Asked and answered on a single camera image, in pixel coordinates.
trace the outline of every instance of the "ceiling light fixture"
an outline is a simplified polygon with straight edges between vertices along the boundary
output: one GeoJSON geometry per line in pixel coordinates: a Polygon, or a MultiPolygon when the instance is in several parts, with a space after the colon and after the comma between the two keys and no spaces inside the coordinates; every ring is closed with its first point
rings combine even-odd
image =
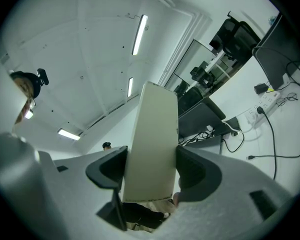
{"type": "Polygon", "coordinates": [[[58,134],[60,134],[62,136],[65,136],[65,137],[68,137],[70,139],[76,140],[76,141],[80,139],[79,136],[74,135],[74,134],[72,134],[72,133],[70,133],[70,132],[68,132],[68,131],[66,131],[64,129],[58,130],[58,134]]]}
{"type": "Polygon", "coordinates": [[[146,26],[146,23],[147,23],[147,19],[148,19],[148,16],[146,16],[144,14],[141,16],[139,26],[138,26],[138,30],[136,32],[136,36],[135,36],[135,39],[134,39],[132,55],[137,55],[138,54],[141,38],[142,38],[142,35],[144,34],[144,31],[145,31],[145,26],[146,26]]]}
{"type": "Polygon", "coordinates": [[[26,119],[30,119],[30,118],[32,118],[32,116],[34,115],[34,113],[32,112],[32,110],[29,110],[26,114],[25,114],[25,118],[26,119]]]}
{"type": "Polygon", "coordinates": [[[129,78],[129,84],[128,84],[128,97],[131,96],[131,92],[132,92],[132,84],[134,82],[133,77],[129,78]]]}

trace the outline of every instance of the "black cap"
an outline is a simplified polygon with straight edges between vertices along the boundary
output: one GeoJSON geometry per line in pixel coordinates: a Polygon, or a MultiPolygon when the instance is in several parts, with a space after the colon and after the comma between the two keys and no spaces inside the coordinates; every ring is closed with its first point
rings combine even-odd
{"type": "Polygon", "coordinates": [[[41,90],[41,80],[37,75],[33,73],[24,73],[22,71],[17,71],[10,74],[10,77],[12,77],[12,79],[17,77],[29,79],[33,85],[33,98],[35,99],[36,97],[38,97],[41,90]]]}
{"type": "Polygon", "coordinates": [[[105,142],[102,144],[102,148],[109,148],[111,146],[111,143],[110,142],[105,142]]]}

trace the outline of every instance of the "desk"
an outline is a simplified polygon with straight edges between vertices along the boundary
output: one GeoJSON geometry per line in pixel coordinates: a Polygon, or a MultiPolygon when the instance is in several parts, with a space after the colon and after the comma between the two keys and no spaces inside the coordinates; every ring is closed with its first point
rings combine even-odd
{"type": "MultiPolygon", "coordinates": [[[[276,154],[278,156],[297,156],[300,154],[300,87],[290,84],[280,91],[281,97],[289,93],[296,93],[298,100],[287,101],[283,106],[275,106],[268,114],[272,124],[275,137],[276,154]]],[[[240,127],[249,128],[245,116],[237,117],[240,127]]],[[[230,134],[224,136],[230,150],[234,150],[242,141],[242,136],[233,137],[230,134]]],[[[223,143],[221,154],[223,156],[246,160],[247,156],[274,155],[273,139],[271,128],[265,118],[262,118],[253,130],[244,134],[245,141],[241,148],[235,153],[230,153],[223,143]]],[[[275,162],[273,157],[257,157],[248,160],[248,163],[255,165],[269,177],[274,176],[275,162]]],[[[277,157],[276,182],[281,184],[292,195],[300,193],[300,157],[280,158],[277,157]]]]}
{"type": "MultiPolygon", "coordinates": [[[[300,72],[298,70],[292,77],[300,82],[300,72]]],[[[252,57],[236,75],[213,93],[210,98],[223,111],[227,120],[237,116],[240,127],[244,131],[250,128],[244,112],[253,107],[260,98],[254,92],[254,86],[266,82],[267,78],[263,70],[255,58],[252,57]]],[[[283,98],[289,93],[296,93],[298,100],[287,101],[285,105],[280,107],[275,106],[268,113],[275,134],[276,154],[278,156],[297,156],[300,154],[300,87],[296,84],[290,84],[280,93],[283,98]]],[[[272,178],[275,168],[273,157],[257,157],[246,160],[247,156],[273,156],[272,132],[267,120],[262,118],[254,129],[245,133],[244,136],[243,145],[235,153],[230,153],[226,145],[222,143],[221,155],[245,160],[272,178]]],[[[235,150],[242,141],[241,134],[236,137],[227,134],[223,138],[227,141],[230,150],[235,150]]],[[[278,157],[276,181],[292,195],[300,193],[300,157],[278,157]]]]}

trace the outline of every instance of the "beige panel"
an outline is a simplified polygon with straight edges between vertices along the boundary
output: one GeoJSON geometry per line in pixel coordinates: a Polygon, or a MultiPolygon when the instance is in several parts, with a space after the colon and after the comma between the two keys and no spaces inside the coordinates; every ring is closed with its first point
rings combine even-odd
{"type": "Polygon", "coordinates": [[[123,201],[169,199],[176,175],[177,95],[146,82],[136,116],[125,168],[123,201]]]}

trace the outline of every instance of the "power strip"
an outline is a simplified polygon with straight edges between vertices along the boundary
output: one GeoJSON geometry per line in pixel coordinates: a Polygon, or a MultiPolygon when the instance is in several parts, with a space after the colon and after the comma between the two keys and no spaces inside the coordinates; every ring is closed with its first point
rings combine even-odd
{"type": "Polygon", "coordinates": [[[256,124],[259,121],[260,115],[257,112],[257,108],[263,108],[267,114],[271,108],[276,104],[276,100],[280,97],[280,93],[277,91],[271,91],[265,93],[258,103],[244,113],[244,116],[250,125],[256,124]]]}

